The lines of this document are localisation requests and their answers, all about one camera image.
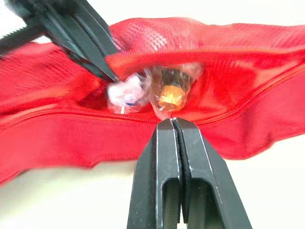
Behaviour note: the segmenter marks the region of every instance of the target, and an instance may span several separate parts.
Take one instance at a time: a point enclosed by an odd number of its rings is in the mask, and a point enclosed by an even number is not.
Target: red bag
[[[154,65],[202,62],[183,110],[224,158],[245,159],[305,132],[305,26],[204,25],[186,18],[111,26],[124,80]],[[137,159],[156,124],[151,105],[112,114],[106,82],[52,43],[0,61],[0,183],[25,169]]]

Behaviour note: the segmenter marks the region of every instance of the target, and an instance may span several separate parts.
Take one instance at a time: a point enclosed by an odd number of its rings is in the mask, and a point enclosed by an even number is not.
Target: red zipper
[[[262,86],[260,90],[256,91],[251,98],[247,99],[241,106],[239,106],[238,109],[231,110],[225,114],[219,115],[217,117],[212,117],[209,119],[201,120],[201,121],[195,121],[197,125],[206,125],[206,124],[212,124],[218,121],[223,121],[224,119],[227,119],[231,117],[232,115],[237,115],[242,112],[243,108],[246,107],[252,100],[254,100],[258,95],[270,90],[271,88],[275,87],[276,85],[283,83],[284,81],[290,79],[293,75],[300,73],[300,72],[305,72],[304,66],[298,66],[294,68],[291,71],[286,72],[281,76],[280,80],[277,80],[275,83],[269,83],[269,85]],[[83,116],[83,117],[92,117],[92,118],[101,118],[101,119],[110,119],[110,120],[117,120],[117,121],[135,121],[135,122],[148,122],[148,123],[158,123],[160,120],[156,118],[138,118],[134,117],[132,115],[122,115],[122,114],[105,114],[101,113],[100,111],[94,111],[90,109],[86,109],[82,107],[82,110],[79,109],[67,109],[67,108],[52,108],[52,109],[45,109],[45,110],[39,110],[36,112],[32,112],[29,114],[26,114],[24,116],[18,117],[14,120],[11,120],[7,124],[2,124],[1,129],[5,130],[8,129],[9,127],[12,127],[14,125],[17,125],[18,123],[21,123],[23,121],[36,118],[39,116],[44,116],[44,115],[76,115],[76,116]]]

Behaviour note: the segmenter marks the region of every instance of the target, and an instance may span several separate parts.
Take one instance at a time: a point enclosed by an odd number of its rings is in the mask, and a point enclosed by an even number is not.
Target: plastic wrapped item
[[[132,74],[125,82],[111,83],[107,88],[108,108],[122,115],[139,112],[149,102],[151,83],[149,70]]]
[[[183,109],[192,84],[203,73],[200,63],[156,66],[152,69],[150,102],[161,120]]]

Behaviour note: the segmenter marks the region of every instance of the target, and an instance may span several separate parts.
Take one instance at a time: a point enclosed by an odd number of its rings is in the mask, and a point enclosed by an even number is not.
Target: zipper opening
[[[304,50],[294,50],[291,53],[295,53],[295,52],[303,52]],[[243,101],[242,105],[239,106],[238,109],[233,109],[230,110],[228,112],[225,112],[224,114],[220,114],[218,116],[215,117],[211,117],[211,118],[207,118],[205,120],[197,120],[197,121],[193,121],[195,122],[197,125],[206,125],[206,124],[212,124],[218,121],[222,121],[224,119],[227,119],[229,117],[231,117],[232,115],[235,115],[237,113],[239,113],[242,108],[244,108],[245,106],[247,106],[252,100],[254,100],[259,94],[270,90],[271,88],[273,88],[274,86],[276,86],[279,83],[282,83],[286,80],[290,79],[290,76],[300,73],[302,71],[305,71],[304,69],[304,64],[298,67],[293,68],[285,73],[283,73],[281,79],[277,80],[277,82],[272,83],[271,85],[264,85],[264,88],[262,90],[256,90],[256,92],[251,96],[251,98]],[[2,124],[1,129],[7,129],[9,126],[11,125],[15,125],[17,123],[20,123],[22,121],[31,119],[31,118],[35,118],[35,117],[39,117],[42,115],[51,115],[51,114],[55,114],[55,115],[59,115],[59,114],[66,114],[66,115],[80,115],[80,116],[87,116],[87,117],[96,117],[96,118],[105,118],[105,119],[113,119],[113,120],[122,120],[122,121],[139,121],[139,122],[148,122],[148,123],[159,123],[161,120],[159,120],[156,116],[155,118],[140,118],[137,117],[137,115],[126,115],[126,114],[114,114],[114,113],[101,113],[101,111],[98,110],[91,110],[89,108],[85,108],[85,107],[81,107],[81,110],[77,109],[77,108],[70,108],[70,109],[66,109],[66,108],[52,108],[52,109],[46,109],[46,110],[40,110],[40,111],[36,111],[21,117],[18,117],[14,120],[12,120],[9,124]]]

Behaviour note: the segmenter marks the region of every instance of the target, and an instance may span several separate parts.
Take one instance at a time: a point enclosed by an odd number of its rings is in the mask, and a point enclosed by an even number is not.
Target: zipper
[[[292,51],[291,53],[296,53],[296,52],[303,52],[303,50],[295,50],[295,51]],[[262,52],[262,50],[260,52],[256,52],[256,53],[257,54],[266,54],[266,52]],[[212,118],[209,118],[209,119],[195,121],[194,123],[196,125],[210,125],[210,124],[213,124],[215,122],[223,121],[227,118],[230,118],[233,115],[237,115],[237,114],[241,113],[243,111],[243,108],[246,107],[257,96],[259,96],[260,94],[270,90],[271,88],[275,87],[276,85],[278,85],[280,83],[283,83],[286,80],[289,80],[293,75],[299,74],[301,72],[305,72],[304,64],[301,64],[300,66],[297,66],[294,69],[282,74],[280,76],[281,79],[277,80],[277,82],[269,83],[269,85],[263,85],[249,99],[247,99],[245,102],[243,102],[241,104],[241,106],[238,107],[238,109],[231,110],[229,112],[226,112],[225,114],[221,114],[219,116],[212,117]],[[139,118],[139,117],[134,117],[132,115],[125,115],[125,114],[105,114],[105,113],[101,113],[101,111],[94,111],[94,110],[90,110],[90,109],[86,110],[86,108],[83,108],[83,107],[81,108],[81,110],[76,109],[76,108],[74,108],[74,109],[73,108],[72,109],[71,108],[70,109],[67,109],[67,108],[49,108],[49,109],[39,110],[39,111],[36,111],[36,112],[26,114],[26,115],[21,116],[21,117],[18,117],[14,120],[11,120],[7,124],[0,125],[0,129],[5,130],[5,129],[8,129],[11,126],[17,125],[18,123],[21,123],[23,121],[26,121],[26,120],[29,120],[29,119],[32,119],[32,118],[36,118],[36,117],[39,117],[39,116],[44,116],[44,115],[78,115],[78,116],[82,116],[82,117],[92,117],[92,118],[109,119],[109,120],[116,120],[116,121],[135,121],[135,122],[147,122],[147,123],[155,123],[155,124],[160,122],[160,119],[158,119],[157,117],[146,119],[146,118]]]
[[[263,94],[264,92],[269,91],[270,89],[274,88],[275,86],[291,79],[292,76],[297,75],[302,72],[304,72],[304,74],[305,74],[304,64],[302,64],[301,66],[295,67],[293,70],[290,70],[290,71],[286,72],[285,74],[283,74],[282,79],[277,81],[276,83],[271,83],[268,86],[263,86],[259,91],[256,91],[254,94],[252,94],[251,98],[249,98],[245,102],[243,102],[243,104],[241,106],[239,106],[238,109],[232,110],[230,112],[227,112],[225,114],[222,114],[220,116],[217,116],[217,117],[214,117],[214,118],[211,118],[208,120],[197,121],[195,123],[197,125],[212,124],[215,122],[220,122],[225,119],[228,119],[233,115],[238,115],[243,111],[244,107],[246,107],[250,102],[253,102],[260,94]]]
[[[21,117],[18,117],[7,124],[3,124],[1,130],[6,130],[21,122],[45,115],[75,115],[75,116],[88,117],[88,118],[91,117],[91,118],[98,118],[104,120],[109,119],[116,121],[135,121],[135,122],[147,122],[147,123],[156,123],[156,124],[160,122],[160,120],[157,117],[155,119],[144,119],[144,118],[132,117],[130,115],[124,115],[124,114],[105,114],[99,111],[87,111],[87,110],[80,111],[78,109],[51,108],[51,109],[32,112],[23,115]]]

